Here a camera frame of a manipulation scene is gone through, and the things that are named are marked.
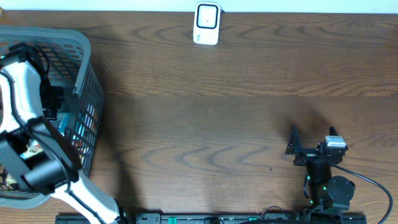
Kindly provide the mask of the yellow snack bag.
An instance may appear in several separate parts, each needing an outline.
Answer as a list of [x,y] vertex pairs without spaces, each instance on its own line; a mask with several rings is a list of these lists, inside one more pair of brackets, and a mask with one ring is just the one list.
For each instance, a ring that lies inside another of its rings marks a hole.
[[36,140],[31,140],[30,143],[27,145],[27,150],[20,154],[20,157],[23,160],[29,159],[37,154],[41,153],[43,149],[41,148],[40,144]]

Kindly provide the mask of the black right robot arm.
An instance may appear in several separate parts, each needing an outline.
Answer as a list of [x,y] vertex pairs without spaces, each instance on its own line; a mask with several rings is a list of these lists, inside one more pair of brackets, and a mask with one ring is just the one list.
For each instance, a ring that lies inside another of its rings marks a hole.
[[297,128],[292,128],[285,153],[295,156],[294,165],[306,167],[307,197],[311,199],[314,210],[325,213],[349,210],[355,185],[345,177],[331,174],[331,168],[343,161],[347,150],[345,140],[333,126],[329,128],[329,135],[315,148],[303,147]]

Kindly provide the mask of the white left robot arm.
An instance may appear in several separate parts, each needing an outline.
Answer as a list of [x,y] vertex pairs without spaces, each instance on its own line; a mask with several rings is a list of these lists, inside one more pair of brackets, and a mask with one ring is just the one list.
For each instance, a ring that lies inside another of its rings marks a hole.
[[45,117],[62,103],[44,54],[25,43],[1,56],[1,164],[22,191],[50,195],[90,223],[129,223],[117,201],[84,174],[77,150]]

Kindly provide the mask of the teal mouthwash bottle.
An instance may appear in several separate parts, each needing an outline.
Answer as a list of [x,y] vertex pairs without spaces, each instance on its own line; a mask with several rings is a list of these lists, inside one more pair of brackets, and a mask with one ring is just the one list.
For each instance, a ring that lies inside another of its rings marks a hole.
[[62,136],[65,135],[65,130],[68,126],[69,117],[70,117],[69,113],[58,113],[57,114],[58,131]]

